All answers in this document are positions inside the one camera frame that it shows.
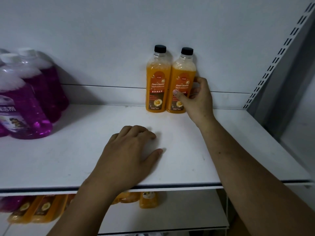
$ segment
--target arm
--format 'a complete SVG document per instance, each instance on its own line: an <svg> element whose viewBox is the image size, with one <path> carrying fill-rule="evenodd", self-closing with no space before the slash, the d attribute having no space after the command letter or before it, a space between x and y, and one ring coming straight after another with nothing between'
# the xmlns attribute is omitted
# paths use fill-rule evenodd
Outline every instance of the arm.
<svg viewBox="0 0 315 236"><path fill-rule="evenodd" d="M140 160L145 143L155 138L154 133L141 126L124 126L114 134L73 202L47 236L97 235L115 197L146 178L162 154L162 149L156 149L146 160Z"/></svg>
<svg viewBox="0 0 315 236"><path fill-rule="evenodd" d="M221 183L251 235L314 235L313 212L289 188L257 162L215 119L207 80L191 99L174 95L199 127Z"/></svg>

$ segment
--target purple liquid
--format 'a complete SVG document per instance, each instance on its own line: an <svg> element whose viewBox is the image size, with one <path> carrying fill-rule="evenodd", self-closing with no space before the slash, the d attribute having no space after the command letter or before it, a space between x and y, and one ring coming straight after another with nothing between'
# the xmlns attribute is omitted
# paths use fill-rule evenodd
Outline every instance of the purple liquid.
<svg viewBox="0 0 315 236"><path fill-rule="evenodd" d="M57 122L61 117L61 111L53 99L48 84L46 83L45 76L36 75L32 78L23 80L33 87L35 97L39 101L42 111L49 121L52 123Z"/></svg>
<svg viewBox="0 0 315 236"><path fill-rule="evenodd" d="M57 106L61 111L65 110L69 106L69 100L61 87L56 68L52 66L47 69L40 69L40 71L46 77L50 92L52 93Z"/></svg>
<svg viewBox="0 0 315 236"><path fill-rule="evenodd" d="M9 135L8 131L0 124L0 137L5 137L7 135Z"/></svg>
<svg viewBox="0 0 315 236"><path fill-rule="evenodd" d="M13 99L14 107L28 125L18 132L10 131L10 136L17 139L38 139L51 133L53 125L43 113L28 84L17 90L2 92L0 95Z"/></svg>
<svg viewBox="0 0 315 236"><path fill-rule="evenodd" d="M0 201L0 212L11 213L17 210L26 196L7 196Z"/></svg>

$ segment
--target white wall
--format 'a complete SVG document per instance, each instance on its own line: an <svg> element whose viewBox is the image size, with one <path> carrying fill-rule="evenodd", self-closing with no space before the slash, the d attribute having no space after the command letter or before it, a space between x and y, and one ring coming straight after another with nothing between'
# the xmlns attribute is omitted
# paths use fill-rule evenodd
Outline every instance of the white wall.
<svg viewBox="0 0 315 236"><path fill-rule="evenodd" d="M0 47L30 46L64 84L145 87L155 44L195 50L212 91L251 93L310 0L1 0Z"/></svg>
<svg viewBox="0 0 315 236"><path fill-rule="evenodd" d="M281 137L281 144L315 180L315 75ZM314 186L290 188L315 210Z"/></svg>

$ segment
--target white bottle cap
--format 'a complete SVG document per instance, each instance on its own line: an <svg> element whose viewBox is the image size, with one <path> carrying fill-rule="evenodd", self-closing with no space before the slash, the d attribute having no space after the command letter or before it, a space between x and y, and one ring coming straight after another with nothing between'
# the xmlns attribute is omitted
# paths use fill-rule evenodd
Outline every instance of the white bottle cap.
<svg viewBox="0 0 315 236"><path fill-rule="evenodd" d="M22 62L18 54L12 54L12 53L2 54L0 55L0 59L6 64Z"/></svg>
<svg viewBox="0 0 315 236"><path fill-rule="evenodd" d="M18 53L21 56L36 56L36 51L29 47L18 48Z"/></svg>

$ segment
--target left hand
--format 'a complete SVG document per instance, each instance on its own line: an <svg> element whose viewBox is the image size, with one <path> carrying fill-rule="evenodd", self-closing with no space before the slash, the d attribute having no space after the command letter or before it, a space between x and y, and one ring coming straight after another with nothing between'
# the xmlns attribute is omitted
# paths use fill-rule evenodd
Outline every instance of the left hand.
<svg viewBox="0 0 315 236"><path fill-rule="evenodd" d="M132 188L148 176L163 153L156 149L144 161L140 159L144 145L155 138L145 127L124 126L109 139L87 181L100 189L108 186L116 195Z"/></svg>

